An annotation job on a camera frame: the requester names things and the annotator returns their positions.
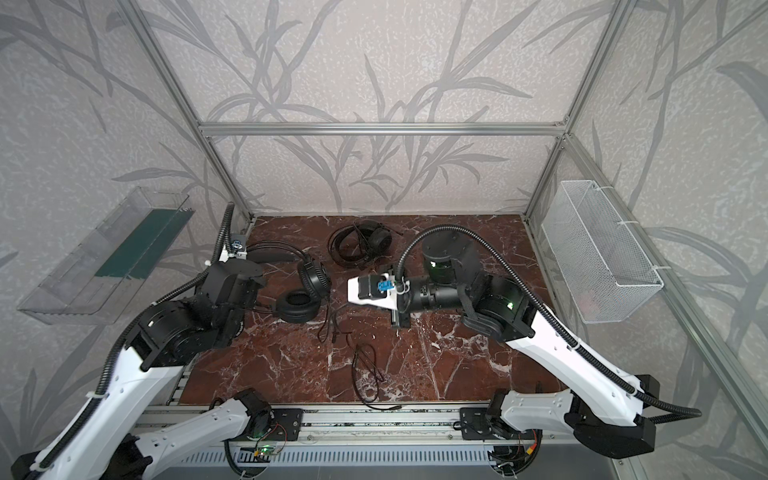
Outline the black headphones with cable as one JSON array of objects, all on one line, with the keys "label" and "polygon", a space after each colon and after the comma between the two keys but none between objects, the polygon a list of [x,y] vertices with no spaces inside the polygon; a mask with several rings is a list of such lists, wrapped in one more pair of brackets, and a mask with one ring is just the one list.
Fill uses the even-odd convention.
[{"label": "black headphones with cable", "polygon": [[362,269],[389,255],[395,235],[402,233],[382,222],[364,219],[334,231],[326,250],[337,265]]},{"label": "black headphones with cable", "polygon": [[[335,343],[343,335],[347,347],[354,350],[350,364],[352,389],[357,399],[367,408],[379,412],[394,412],[401,410],[402,405],[384,407],[377,405],[380,398],[381,384],[384,375],[377,366],[377,354],[370,343],[352,344],[351,332],[340,328],[338,317],[351,304],[347,303],[338,309],[332,308],[332,280],[324,265],[302,249],[281,241],[261,241],[246,248],[249,258],[256,262],[256,254],[264,263],[276,262],[276,255],[268,251],[287,253],[298,260],[297,274],[302,287],[281,294],[275,301],[271,312],[287,323],[307,323],[317,316],[320,307],[325,305],[325,320],[317,332],[318,341],[323,344],[328,339]],[[359,388],[359,369],[365,369],[373,381],[374,394],[367,398]]]}]

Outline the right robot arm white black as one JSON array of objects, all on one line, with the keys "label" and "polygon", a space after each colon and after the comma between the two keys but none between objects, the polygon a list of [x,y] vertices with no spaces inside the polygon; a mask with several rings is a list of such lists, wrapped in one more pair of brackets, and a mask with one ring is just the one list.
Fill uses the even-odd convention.
[{"label": "right robot arm white black", "polygon": [[658,426],[703,415],[660,399],[653,376],[630,374],[579,339],[491,243],[466,227],[418,233],[387,278],[393,285],[383,301],[394,316],[457,310],[467,328],[523,353],[564,384],[557,393],[497,394],[487,413],[493,426],[563,431],[595,453],[624,459],[653,452]]}]

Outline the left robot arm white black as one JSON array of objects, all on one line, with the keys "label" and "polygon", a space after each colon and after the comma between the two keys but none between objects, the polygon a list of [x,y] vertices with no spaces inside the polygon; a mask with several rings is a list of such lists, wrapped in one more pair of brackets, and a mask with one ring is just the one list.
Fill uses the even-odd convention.
[{"label": "left robot arm white black", "polygon": [[78,415],[48,447],[18,457],[12,478],[151,479],[215,442],[269,429],[270,405],[248,388],[191,420],[156,432],[131,432],[191,360],[232,343],[265,284],[260,265],[222,256],[233,211],[228,204],[209,266],[129,323]]}]

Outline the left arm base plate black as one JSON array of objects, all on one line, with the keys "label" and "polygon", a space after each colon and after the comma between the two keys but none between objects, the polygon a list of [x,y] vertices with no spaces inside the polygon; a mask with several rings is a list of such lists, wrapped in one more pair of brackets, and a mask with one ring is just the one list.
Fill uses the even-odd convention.
[{"label": "left arm base plate black", "polygon": [[300,408],[278,408],[257,419],[251,438],[260,442],[296,441],[304,411]]}]

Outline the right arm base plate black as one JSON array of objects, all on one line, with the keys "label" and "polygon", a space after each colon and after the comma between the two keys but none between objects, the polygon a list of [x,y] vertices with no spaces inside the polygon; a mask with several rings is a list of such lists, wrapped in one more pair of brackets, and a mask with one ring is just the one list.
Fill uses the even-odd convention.
[{"label": "right arm base plate black", "polygon": [[459,419],[453,423],[453,429],[461,433],[463,440],[497,440],[486,418],[486,409],[464,407],[459,409]]}]

